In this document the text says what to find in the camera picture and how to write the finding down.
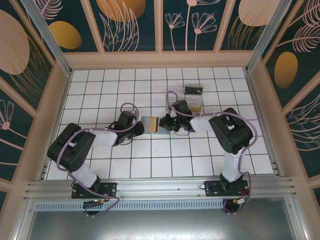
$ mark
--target white tile floor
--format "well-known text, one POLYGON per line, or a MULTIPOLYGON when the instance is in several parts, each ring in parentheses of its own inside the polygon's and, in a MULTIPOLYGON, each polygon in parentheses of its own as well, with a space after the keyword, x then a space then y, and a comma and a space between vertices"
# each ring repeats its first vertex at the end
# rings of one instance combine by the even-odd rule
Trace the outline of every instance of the white tile floor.
MULTIPOLYGON (((167 86, 203 86, 205 113, 234 108, 258 130, 242 170, 273 174, 250 92, 240 67, 153 68, 77 70, 73 73, 59 125, 60 134, 69 123, 83 128, 104 128, 118 119, 125 102, 137 105, 141 116, 165 116, 167 86)), ((213 131, 177 136, 144 134, 125 146, 94 147, 86 163, 102 179, 218 176, 224 150, 213 131)), ((51 161, 46 180, 66 179, 51 161)))

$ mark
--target dark teal wallpaper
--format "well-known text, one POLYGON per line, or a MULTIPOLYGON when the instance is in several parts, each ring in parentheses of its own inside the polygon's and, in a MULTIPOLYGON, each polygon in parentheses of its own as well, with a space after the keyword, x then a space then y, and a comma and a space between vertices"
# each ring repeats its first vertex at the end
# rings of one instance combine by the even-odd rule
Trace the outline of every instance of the dark teal wallpaper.
POLYGON ((320 174, 320 84, 287 115, 292 136, 309 178, 320 174))
POLYGON ((33 120, 0 90, 0 179, 12 180, 33 120))
POLYGON ((226 2, 164 0, 163 50, 212 51, 226 2))
POLYGON ((236 0, 221 50, 253 50, 277 3, 275 0, 236 0))
POLYGON ((305 1, 266 63, 282 107, 320 71, 319 16, 319 1, 305 1))
POLYGON ((7 193, 5 191, 0 191, 0 213, 2 206, 4 205, 7 193))
POLYGON ((34 2, 64 53, 98 51, 80 0, 34 2))
POLYGON ((0 77, 37 109, 52 65, 8 0, 0 22, 0 77))
POLYGON ((155 51, 154 0, 90 0, 106 52, 155 51))
POLYGON ((287 20, 290 12, 292 11, 292 9, 294 8, 294 6, 295 6, 296 3, 297 3, 297 0, 292 0, 290 6, 289 6, 289 8, 288 8, 288 10, 286 11, 286 13, 285 13, 282 21, 280 22, 277 30, 275 31, 275 33, 273 34, 272 38, 270 39, 270 42, 268 43, 268 45, 266 46, 265 50, 263 51, 263 53, 262 53, 262 58, 265 58, 267 52, 269 51, 271 45, 273 44, 273 41, 274 41, 275 37, 276 37, 276 36, 278 35, 278 33, 280 32, 282 26, 284 25, 285 21, 287 20))

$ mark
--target perforated metal strip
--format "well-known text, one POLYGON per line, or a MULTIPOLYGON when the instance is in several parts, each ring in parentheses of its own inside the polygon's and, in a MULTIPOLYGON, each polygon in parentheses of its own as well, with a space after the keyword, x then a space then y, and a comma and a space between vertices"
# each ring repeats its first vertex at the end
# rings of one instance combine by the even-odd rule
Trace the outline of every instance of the perforated metal strip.
MULTIPOLYGON (((111 204, 105 202, 102 206, 89 208, 89 211, 105 210, 111 204)), ((35 212, 74 212, 83 211, 84 202, 37 202, 35 212)), ((120 201, 111 211, 142 211, 142 210, 191 210, 191 209, 222 209, 222 199, 200 200, 155 200, 155 201, 120 201)))

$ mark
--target cable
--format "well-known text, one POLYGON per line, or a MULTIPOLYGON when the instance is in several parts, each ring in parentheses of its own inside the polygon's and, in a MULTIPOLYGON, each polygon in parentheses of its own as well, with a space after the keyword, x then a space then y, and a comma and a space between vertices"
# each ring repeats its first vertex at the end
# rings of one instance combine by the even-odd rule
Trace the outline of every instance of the cable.
POLYGON ((132 143, 133 138, 131 138, 131 141, 126 143, 126 144, 119 144, 120 146, 125 146, 125 145, 129 145, 130 143, 132 143))
POLYGON ((179 136, 179 137, 185 137, 185 136, 188 136, 188 135, 189 135, 189 133, 186 134, 186 135, 179 135, 179 134, 177 134, 176 130, 173 130, 173 131, 174 131, 175 135, 177 135, 177 136, 179 136))
MULTIPOLYGON (((120 107, 120 112, 122 113, 122 109, 125 105, 131 105, 133 106, 133 108, 136 110, 136 119, 138 120, 139 119, 139 110, 138 108, 136 107, 136 105, 134 105, 133 103, 130 103, 130 102, 125 102, 124 104, 121 105, 120 107)), ((67 169, 65 168, 61 168, 60 167, 60 160, 61 160, 61 157, 64 153, 64 151, 66 150, 67 146, 69 145, 69 143, 71 143, 71 141, 77 136, 79 135, 80 133, 84 132, 84 131, 106 131, 106 132, 112 132, 112 133, 124 133, 124 132, 127 132, 131 129, 133 129, 136 124, 138 123, 138 121, 135 121, 134 124, 127 128, 127 129, 124 129, 124 130, 113 130, 113 129, 107 129, 107 128, 83 128, 83 129, 80 129, 79 131, 76 131, 70 138, 68 141, 66 141, 66 143, 64 144, 64 146, 62 147, 57 159, 56 159, 56 167, 60 170, 60 171, 63 171, 63 172, 67 172, 68 176, 70 178, 72 178, 77 184, 79 184, 81 187, 83 187, 86 191, 88 191, 89 193, 93 194, 93 195, 96 195, 98 197, 101 197, 102 199, 115 199, 116 202, 113 203, 110 207, 108 207, 106 210, 104 211, 100 211, 99 213, 97 213, 95 216, 100 216, 102 214, 105 214, 106 212, 108 212, 111 208, 113 208, 119 201, 120 201, 120 198, 116 197, 116 196, 105 196, 105 195, 102 195, 102 194, 99 194, 99 193, 96 193, 92 190, 90 190, 89 188, 87 188, 85 185, 83 185, 80 181, 78 181, 77 178, 75 178, 71 172, 69 172, 67 169)))
MULTIPOLYGON (((242 158, 245 154, 245 151, 247 151, 250 147, 252 147, 253 144, 256 143, 256 141, 258 140, 258 131, 257 129, 255 128, 255 126, 247 119, 245 119, 244 117, 240 116, 240 115, 237 115, 237 114, 234 114, 234 113, 231 113, 231 112, 225 112, 225 111, 218 111, 218 112, 213 112, 213 113, 203 113, 203 114, 197 114, 197 115, 193 115, 193 114, 185 114, 185 113, 182 113, 182 112, 179 112, 177 110, 175 110, 175 108, 169 103, 169 94, 174 94, 175 95, 175 98, 176 98, 176 101, 178 101, 178 95, 175 91, 167 91, 166 94, 165 94, 165 101, 166 101, 166 104, 168 105, 168 107, 171 109, 171 111, 174 111, 176 114, 180 114, 182 116, 185 116, 185 117, 192 117, 192 118, 199 118, 199 117, 207 117, 207 116, 218 116, 218 115, 229 115, 229 116, 233 116, 233 117, 236 117, 242 121, 244 121, 245 123, 247 123, 251 128, 252 130, 254 131, 254 139, 252 141, 252 143, 250 143, 248 146, 244 147, 240 153, 240 156, 239 156, 239 161, 238 161, 238 171, 240 174, 242 175, 245 175, 245 174, 248 174, 248 178, 249 178, 249 198, 250 198, 250 194, 251 194, 251 178, 250 178, 250 173, 248 171, 246 172, 241 172, 241 161, 242 161, 242 158)), ((225 209, 226 207, 226 203, 227 203, 227 200, 224 201, 224 204, 223 204, 223 209, 225 209)))
POLYGON ((202 185, 205 185, 204 183, 201 183, 200 185, 199 185, 199 188, 201 189, 201 190, 206 190, 206 188, 202 188, 201 186, 202 185))

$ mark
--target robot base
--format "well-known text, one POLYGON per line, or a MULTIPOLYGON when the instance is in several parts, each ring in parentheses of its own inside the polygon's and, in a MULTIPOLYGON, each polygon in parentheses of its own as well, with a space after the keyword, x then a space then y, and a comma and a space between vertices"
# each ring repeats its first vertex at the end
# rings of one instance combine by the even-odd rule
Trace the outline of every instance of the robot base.
MULTIPOLYGON (((115 197, 117 192, 116 182, 101 182, 99 183, 99 190, 97 194, 115 197)), ((83 189, 78 183, 72 185, 72 199, 101 199, 101 197, 91 194, 83 189)))
POLYGON ((205 181, 205 195, 207 197, 242 196, 241 188, 247 195, 249 194, 248 182, 242 176, 236 181, 228 182, 220 175, 220 181, 205 181))

